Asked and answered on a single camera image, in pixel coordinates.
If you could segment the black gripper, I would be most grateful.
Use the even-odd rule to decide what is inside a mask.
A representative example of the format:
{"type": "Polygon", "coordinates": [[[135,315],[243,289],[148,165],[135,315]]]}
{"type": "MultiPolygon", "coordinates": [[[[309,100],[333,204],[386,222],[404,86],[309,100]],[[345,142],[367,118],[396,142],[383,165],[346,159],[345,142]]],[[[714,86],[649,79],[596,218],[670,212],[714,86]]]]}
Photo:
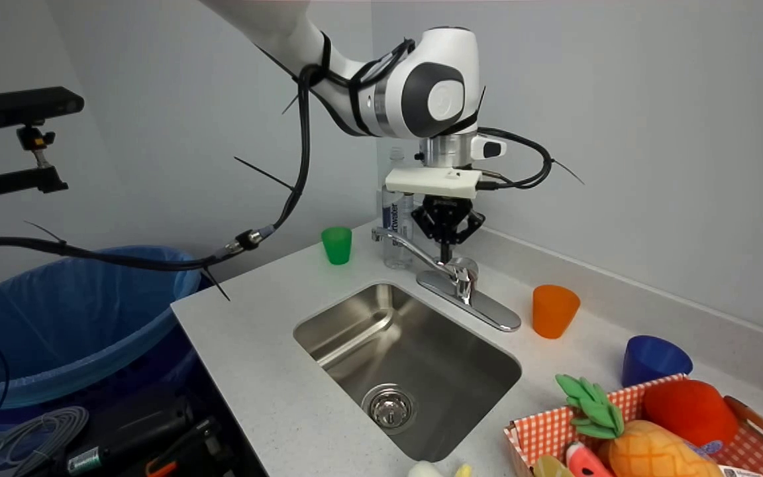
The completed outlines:
{"type": "Polygon", "coordinates": [[[464,244],[484,222],[468,200],[449,197],[425,197],[411,218],[425,240],[440,244],[440,262],[449,262],[449,244],[464,244]]]}

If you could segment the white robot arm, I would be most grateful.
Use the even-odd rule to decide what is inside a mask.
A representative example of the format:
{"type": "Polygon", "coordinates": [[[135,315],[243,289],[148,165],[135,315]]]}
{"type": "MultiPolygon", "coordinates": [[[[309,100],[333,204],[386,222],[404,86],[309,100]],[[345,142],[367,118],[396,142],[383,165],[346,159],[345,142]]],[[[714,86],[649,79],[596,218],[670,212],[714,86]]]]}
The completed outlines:
{"type": "Polygon", "coordinates": [[[378,58],[349,58],[307,17],[309,0],[201,0],[297,86],[301,159],[278,220],[247,232],[219,257],[257,250],[294,212],[309,171],[309,96],[346,135],[429,143],[424,171],[392,172],[386,192],[474,200],[470,138],[480,115],[480,46],[464,28],[433,28],[378,58]]]}

